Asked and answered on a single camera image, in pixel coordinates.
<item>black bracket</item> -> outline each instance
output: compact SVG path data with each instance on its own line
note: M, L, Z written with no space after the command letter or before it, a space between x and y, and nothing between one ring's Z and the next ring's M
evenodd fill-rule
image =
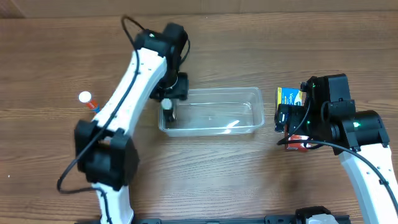
M345 74L311 77L302 83L306 92L305 106L279 105L275 114L275 131L287 127L291 131L302 121L308 110L307 123L296 134L310 136L345 148L359 151L361 146L389 144L389 136L381 117L375 111L356 112ZM335 155L343 152L333 148Z
M157 86L152 90L149 98L158 101L162 101L165 98L187 100L189 87L188 75L186 73L180 72L178 73L177 77L177 82L173 87L163 89Z
M101 128L98 122L80 120L75 128L76 155L94 138ZM138 168L138 153L129 135L123 129L105 131L91 149L78 161L78 170L91 183L102 183L120 190L133 178Z

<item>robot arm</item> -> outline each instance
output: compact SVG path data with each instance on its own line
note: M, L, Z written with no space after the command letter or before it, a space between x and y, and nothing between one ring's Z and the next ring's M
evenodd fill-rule
M365 223L398 223L397 208L392 202L394 195L398 195L398 185L389 137L380 116L375 111L356 112L345 74L312 77L302 83L301 90L307 93L305 105L279 105L275 115L277 127L286 126L289 135L310 136L354 152L333 147L354 187ZM388 183L383 183L356 154L377 167Z
M101 139L78 161L78 170L97 191L101 220L95 223L131 223L134 212L130 206L128 184L137 170L139 158L132 135L138 118L149 98L162 102L165 119L174 121L178 100L188 95L187 74L179 72L181 51L188 39L182 26L168 24L163 33L144 30L136 37L140 58L139 74L111 120ZM108 121L136 72L134 51L127 72L113 96L91 122L79 121L75 128L78 155Z
M394 195L398 195L390 147L368 144L361 146L357 153L379 169L389 182ZM339 159L354 187L365 223L398 223L397 212L390 195L369 166L347 152L339 154Z

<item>transparent tray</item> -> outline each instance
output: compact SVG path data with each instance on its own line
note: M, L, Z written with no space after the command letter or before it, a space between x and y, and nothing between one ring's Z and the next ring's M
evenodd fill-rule
M176 121L159 111L159 129L170 137L252 133L265 123L261 91L250 88L189 90L179 101Z

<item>wooden table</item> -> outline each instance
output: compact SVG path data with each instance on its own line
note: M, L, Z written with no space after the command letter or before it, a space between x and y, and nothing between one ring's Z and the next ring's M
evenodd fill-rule
M276 146L275 89L311 76L346 73L357 110L376 110L398 163L398 13L314 12L137 17L162 30L183 25L192 41L182 66L190 88L257 86L266 125L253 135L168 138L149 101L134 143L131 183L140 218L231 218L291 214L324 205L362 223L347 174L330 148ZM118 17L0 20L0 223L72 223L100 214L96 195L60 195L55 184L74 158L73 129L93 114L126 71L131 46ZM72 172L65 188L87 186Z

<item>black cable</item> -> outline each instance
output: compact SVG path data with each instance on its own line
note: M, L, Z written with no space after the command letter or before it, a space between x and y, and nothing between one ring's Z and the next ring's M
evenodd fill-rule
M316 146L311 146L311 147L307 147L307 143L304 143L304 147L306 148L306 149L319 149L320 147L322 147L323 145L321 145L321 144L317 144Z
M106 128L109 126L109 124L112 122L113 118L116 116L116 113L118 112L118 110L120 109L121 105L123 104L123 101L127 98L134 82L137 79L137 76L139 74L139 54L138 51L136 49L134 40L132 39L129 31L126 28L126 25L124 23L125 20L129 20L131 22L133 22L135 25L137 25L138 27L140 27L142 30L144 30L145 28L143 28L140 23L138 23L137 21L135 21L134 19L128 17L128 16L122 16L121 18L121 24L123 27L123 31L126 33L128 39L130 40L131 45L134 48L134 51L136 53L136 58L137 58L137 66L136 66L136 71L134 72L134 76L131 80L130 85L128 86L126 92L124 93L124 95L122 96L122 98L120 99L119 103L116 105L115 109L113 110L113 112L111 113L111 115L109 116L108 120L106 121L106 123L104 124L104 126L100 129L100 131L98 131L98 133L93 137L93 139L86 145L86 147L76 156L76 158L74 160L71 161L71 163L69 164L69 166L65 169L65 171L63 171L62 175L60 176L60 178L57 181L57 190L61 193L61 194L75 194L75 193L80 193L80 192L87 192L87 191L92 191L92 190L97 190L101 192L101 196L104 198L104 205L105 205L105 213L106 213L106 218L107 218L107 222L109 224L112 224L112 220L109 216L109 208L108 208L108 199L106 198L106 192L101 189L101 188L96 188L96 187L85 187L85 188L81 188L81 189L76 189L76 190L63 190L61 188L62 182L65 179L65 177L68 175L68 173L72 170L72 168L77 164L77 162L88 152L88 150L90 150L90 148L93 146L94 143L96 143L100 138L103 137L103 134L106 130Z
M387 190L388 194L390 195L392 204L394 205L397 215L398 215L398 202L394 196L394 193L392 193L392 190L391 190L391 187L390 187L388 181L383 177L383 175L379 172L379 170L373 164L371 164L365 157L359 155L358 153L352 151L351 149L347 149L343 146L339 146L337 144L333 144L330 142L323 142L323 141L316 141L316 140L290 140L290 141L287 141L287 144L290 144L290 143L313 143L313 144L321 144L323 146L335 147L335 148L341 149L342 151L348 152L351 155L353 155L353 156L357 157L358 159L360 159L361 161L363 161L366 165L368 165L376 173L376 175L380 178L381 184L383 184L386 187L386 190Z
M276 143L278 146L283 145L283 144L286 144L286 140L288 140L290 137L292 137L293 134L296 133L297 130L299 130L301 126L303 126L304 122L307 121L308 114L309 114L309 112L310 112L310 108L311 108L311 101L309 100L309 101L308 101L307 112L305 112L305 115L304 115L303 120L301 120L300 124L299 124L290 134L288 134L287 136L285 136L284 138L282 138L281 140L279 140L279 141Z
M181 59L180 65L182 65L182 63L184 63L185 59L187 59L189 51L191 50L191 40L189 40L189 38L187 40L188 40L188 50L185 53L184 57Z

